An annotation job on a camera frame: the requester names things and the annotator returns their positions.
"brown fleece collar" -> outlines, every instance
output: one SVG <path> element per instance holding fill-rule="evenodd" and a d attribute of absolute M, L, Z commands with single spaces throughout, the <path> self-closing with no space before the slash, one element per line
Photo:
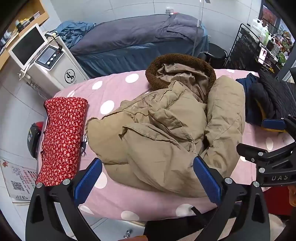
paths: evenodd
<path fill-rule="evenodd" d="M 145 75 L 152 86 L 153 90 L 165 89 L 169 84 L 165 84 L 159 78 L 156 77 L 156 72 L 162 67 L 162 64 L 183 64 L 191 68 L 202 70 L 209 77 L 209 85 L 207 89 L 207 94 L 205 96 L 204 103 L 207 104 L 207 97 L 209 95 L 210 89 L 212 88 L 215 80 L 216 74 L 214 69 L 205 61 L 199 58 L 192 57 L 190 55 L 170 53 L 157 57 L 151 64 L 148 66 Z"/>

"red floral pillow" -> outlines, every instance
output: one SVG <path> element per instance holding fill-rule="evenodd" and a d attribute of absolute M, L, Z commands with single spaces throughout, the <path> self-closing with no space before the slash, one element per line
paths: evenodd
<path fill-rule="evenodd" d="M 42 142 L 42 167 L 36 183 L 54 186 L 75 176 L 87 103 L 78 97 L 45 101 L 48 121 Z"/>

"pink bed sheet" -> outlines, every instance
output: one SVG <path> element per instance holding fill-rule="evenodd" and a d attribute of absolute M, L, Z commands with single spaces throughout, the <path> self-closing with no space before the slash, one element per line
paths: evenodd
<path fill-rule="evenodd" d="M 249 72 L 242 70 L 218 69 L 217 78 L 227 75 L 233 79 L 244 78 Z M 73 85 L 56 94 L 56 96 L 76 96 L 88 100 L 86 120 L 91 117 L 102 118 L 120 106 L 123 100 L 132 100 L 142 93 L 150 91 L 145 71 L 112 74 L 91 79 Z M 87 144 L 82 150 L 80 170 L 85 169 L 96 157 Z M 288 134 L 267 132 L 260 127 L 246 123 L 243 143 L 267 149 L 269 151 L 283 147 L 293 140 Z M 39 170 L 42 165 L 38 157 Z M 250 184 L 255 180 L 255 165 L 241 157 L 231 177 L 237 183 Z M 173 194 L 143 191 L 113 181 L 103 168 L 86 202 L 79 206 L 82 212 L 99 217 L 128 221 L 149 221 L 193 215 L 191 207 L 195 206 L 201 213 L 216 207 L 207 197 L 183 198 Z"/>

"jacket sleeve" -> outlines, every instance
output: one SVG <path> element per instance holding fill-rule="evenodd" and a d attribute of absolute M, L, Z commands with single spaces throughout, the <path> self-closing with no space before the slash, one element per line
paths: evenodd
<path fill-rule="evenodd" d="M 201 157 L 211 168 L 223 176 L 230 176 L 239 155 L 236 146 L 242 142 L 245 126 L 245 94 L 243 86 L 235 80 L 221 76 L 209 92 L 207 127 L 209 142 Z"/>

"poster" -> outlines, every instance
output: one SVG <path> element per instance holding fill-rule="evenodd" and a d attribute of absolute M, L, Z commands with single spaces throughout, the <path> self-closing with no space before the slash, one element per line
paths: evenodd
<path fill-rule="evenodd" d="M 37 179 L 36 170 L 10 163 L 0 158 L 1 170 L 13 202 L 30 202 Z"/>

